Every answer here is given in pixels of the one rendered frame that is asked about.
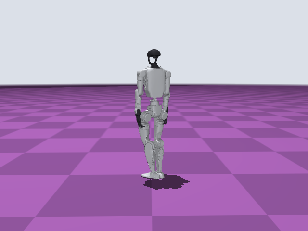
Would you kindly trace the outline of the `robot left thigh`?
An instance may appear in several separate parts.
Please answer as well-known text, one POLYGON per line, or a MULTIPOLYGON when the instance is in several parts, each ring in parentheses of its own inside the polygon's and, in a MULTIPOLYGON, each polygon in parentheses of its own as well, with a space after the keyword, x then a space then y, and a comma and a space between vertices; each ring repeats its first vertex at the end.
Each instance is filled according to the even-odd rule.
POLYGON ((141 115, 140 115, 140 119, 141 119, 141 124, 144 126, 144 127, 140 127, 139 126, 139 133, 140 133, 140 137, 141 137, 141 140, 144 144, 144 146, 146 145, 146 143, 151 143, 152 146, 153 146, 153 149, 155 148, 155 142, 154 141, 151 141, 149 140, 149 121, 151 120, 151 117, 152 117, 152 111, 151 110, 146 110, 144 112, 141 112, 141 115))

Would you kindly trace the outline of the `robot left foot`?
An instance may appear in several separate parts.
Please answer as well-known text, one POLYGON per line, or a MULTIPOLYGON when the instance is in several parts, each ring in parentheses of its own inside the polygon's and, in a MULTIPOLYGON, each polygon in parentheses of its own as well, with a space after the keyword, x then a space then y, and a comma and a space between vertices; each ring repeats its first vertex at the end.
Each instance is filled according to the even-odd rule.
POLYGON ((155 172, 154 172, 153 174, 151 174, 151 172, 149 172, 149 173, 144 173, 144 174, 142 174, 141 176, 147 177, 147 178, 160 179, 159 174, 158 174, 158 173, 155 173, 155 172))

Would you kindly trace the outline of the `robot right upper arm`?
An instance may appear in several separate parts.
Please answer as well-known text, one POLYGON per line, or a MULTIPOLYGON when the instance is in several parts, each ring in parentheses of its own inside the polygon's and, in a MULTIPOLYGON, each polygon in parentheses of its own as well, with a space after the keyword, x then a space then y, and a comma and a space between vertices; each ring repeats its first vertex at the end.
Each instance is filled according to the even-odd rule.
POLYGON ((171 72, 167 71, 167 70, 165 70, 165 72, 166 72, 165 91, 164 91, 163 95, 169 95, 169 93, 170 93, 169 88, 170 88, 171 72))

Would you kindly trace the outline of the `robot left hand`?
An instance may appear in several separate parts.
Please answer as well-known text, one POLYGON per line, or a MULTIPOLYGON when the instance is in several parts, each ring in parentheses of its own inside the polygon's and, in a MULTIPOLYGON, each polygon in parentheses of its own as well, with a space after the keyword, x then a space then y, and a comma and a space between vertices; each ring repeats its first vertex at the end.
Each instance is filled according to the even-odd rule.
POLYGON ((140 112, 140 109, 137 110, 137 114, 135 114, 135 115, 136 115, 136 119, 137 119, 137 122, 138 122, 138 126, 144 127, 144 126, 141 124, 141 119, 140 119, 141 112, 140 112))

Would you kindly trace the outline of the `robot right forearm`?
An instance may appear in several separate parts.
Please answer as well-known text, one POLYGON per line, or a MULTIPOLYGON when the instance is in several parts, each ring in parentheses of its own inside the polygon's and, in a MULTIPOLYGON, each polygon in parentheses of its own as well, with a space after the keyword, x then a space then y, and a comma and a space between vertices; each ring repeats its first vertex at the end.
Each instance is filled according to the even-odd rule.
POLYGON ((163 96, 163 103, 162 103, 162 106, 163 106, 163 110, 166 111, 167 107, 168 107, 168 100, 170 98, 170 93, 169 95, 164 95, 163 96))

